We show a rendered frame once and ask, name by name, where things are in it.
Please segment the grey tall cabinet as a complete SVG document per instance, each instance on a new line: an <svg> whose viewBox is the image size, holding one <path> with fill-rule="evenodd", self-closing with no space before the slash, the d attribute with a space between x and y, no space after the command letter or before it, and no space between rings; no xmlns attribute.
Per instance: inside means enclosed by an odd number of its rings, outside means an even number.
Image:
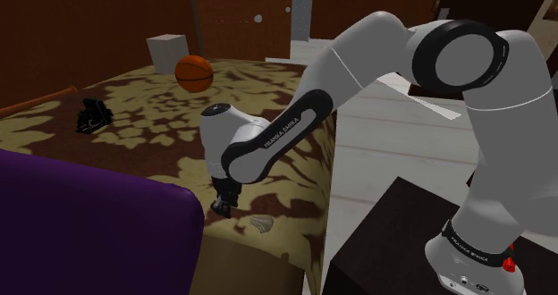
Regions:
<svg viewBox="0 0 558 295"><path fill-rule="evenodd" d="M308 42L313 0L292 0L291 40Z"/></svg>

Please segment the bed with brown patterned cover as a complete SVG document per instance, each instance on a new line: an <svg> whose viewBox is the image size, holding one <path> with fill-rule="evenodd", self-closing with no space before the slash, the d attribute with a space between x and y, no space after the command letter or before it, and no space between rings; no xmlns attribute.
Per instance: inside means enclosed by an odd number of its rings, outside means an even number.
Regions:
<svg viewBox="0 0 558 295"><path fill-rule="evenodd" d="M215 198L199 136L201 112L229 103L247 114L273 119L288 105L302 67L218 59L214 81L191 94L174 76L147 66L0 120L0 149L84 164L190 189L203 207ZM91 134L78 133L82 100L96 98L113 122ZM252 257L289 258L305 272L311 295L322 286L326 225L334 163L336 119L323 121L283 156L262 182L246 185L230 218L205 213L201 259L221 247L246 249ZM260 233L253 215L271 215Z"/></svg>

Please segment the grey ribbed shell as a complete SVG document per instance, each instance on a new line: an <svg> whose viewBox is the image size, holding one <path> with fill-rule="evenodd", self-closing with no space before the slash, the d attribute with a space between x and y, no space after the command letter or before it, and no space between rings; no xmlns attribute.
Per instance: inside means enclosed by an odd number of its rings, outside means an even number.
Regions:
<svg viewBox="0 0 558 295"><path fill-rule="evenodd" d="M274 226L274 218L271 215L253 215L249 224L254 226L260 233L267 233Z"/></svg>

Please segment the brown door with round knob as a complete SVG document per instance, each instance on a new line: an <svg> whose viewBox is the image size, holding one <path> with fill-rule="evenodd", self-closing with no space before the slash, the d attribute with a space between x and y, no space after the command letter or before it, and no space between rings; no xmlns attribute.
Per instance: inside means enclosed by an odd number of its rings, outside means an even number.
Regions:
<svg viewBox="0 0 558 295"><path fill-rule="evenodd" d="M204 55L263 61L288 58L292 0L195 0Z"/></svg>

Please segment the black boxy device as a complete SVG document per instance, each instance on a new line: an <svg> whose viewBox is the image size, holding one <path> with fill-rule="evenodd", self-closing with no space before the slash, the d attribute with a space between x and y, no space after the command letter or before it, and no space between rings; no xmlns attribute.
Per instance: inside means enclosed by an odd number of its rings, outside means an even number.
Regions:
<svg viewBox="0 0 558 295"><path fill-rule="evenodd" d="M84 110L79 111L76 124L78 133L91 134L113 122L114 116L105 103L96 98L84 98Z"/></svg>

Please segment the brown wooden rod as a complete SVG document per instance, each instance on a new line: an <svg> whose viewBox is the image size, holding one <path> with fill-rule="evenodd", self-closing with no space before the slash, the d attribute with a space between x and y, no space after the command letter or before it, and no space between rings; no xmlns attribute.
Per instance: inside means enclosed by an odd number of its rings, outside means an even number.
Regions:
<svg viewBox="0 0 558 295"><path fill-rule="evenodd" d="M5 118L7 116L13 115L13 114L17 114L21 111L25 111L27 109L30 109L34 106L37 105L41 105L44 104L46 102L49 101L53 101L53 100L61 100L63 98L69 97L69 96L73 96L76 95L79 91L74 87L74 86L70 86L69 88L65 88L64 90L60 90L57 91L55 93L49 94L49 95L45 95L43 97L37 97L34 99L31 99L29 101L26 102L22 102L16 105L11 105L11 106L7 106L5 108L1 108L0 109L0 119Z"/></svg>

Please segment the grey cube box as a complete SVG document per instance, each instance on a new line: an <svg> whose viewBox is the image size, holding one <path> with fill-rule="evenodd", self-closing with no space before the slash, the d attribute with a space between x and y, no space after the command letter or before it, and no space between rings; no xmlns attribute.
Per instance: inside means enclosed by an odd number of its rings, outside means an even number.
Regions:
<svg viewBox="0 0 558 295"><path fill-rule="evenodd" d="M174 74L176 64L190 54L184 35L164 34L147 39L156 73Z"/></svg>

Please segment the dark robot stand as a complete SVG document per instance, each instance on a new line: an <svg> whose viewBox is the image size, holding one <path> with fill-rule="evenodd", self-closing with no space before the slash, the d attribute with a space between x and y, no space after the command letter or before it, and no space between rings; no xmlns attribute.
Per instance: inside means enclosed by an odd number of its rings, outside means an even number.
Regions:
<svg viewBox="0 0 558 295"><path fill-rule="evenodd" d="M426 243L457 211L398 177L333 257L322 295L496 295L460 274L439 278Z"/></svg>

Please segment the purple cushion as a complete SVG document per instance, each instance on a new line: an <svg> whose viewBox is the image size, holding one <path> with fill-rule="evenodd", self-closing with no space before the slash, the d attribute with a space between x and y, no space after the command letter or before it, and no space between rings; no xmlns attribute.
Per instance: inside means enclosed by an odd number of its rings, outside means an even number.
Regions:
<svg viewBox="0 0 558 295"><path fill-rule="evenodd" d="M189 295L203 223L185 188L0 150L0 295Z"/></svg>

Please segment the orange basketball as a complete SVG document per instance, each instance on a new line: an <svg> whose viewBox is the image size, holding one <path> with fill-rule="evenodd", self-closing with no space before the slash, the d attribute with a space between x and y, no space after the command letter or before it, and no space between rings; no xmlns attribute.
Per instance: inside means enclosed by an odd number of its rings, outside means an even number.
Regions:
<svg viewBox="0 0 558 295"><path fill-rule="evenodd" d="M207 90L213 83L214 71L210 63L201 56L187 55L175 66L177 83L190 93Z"/></svg>

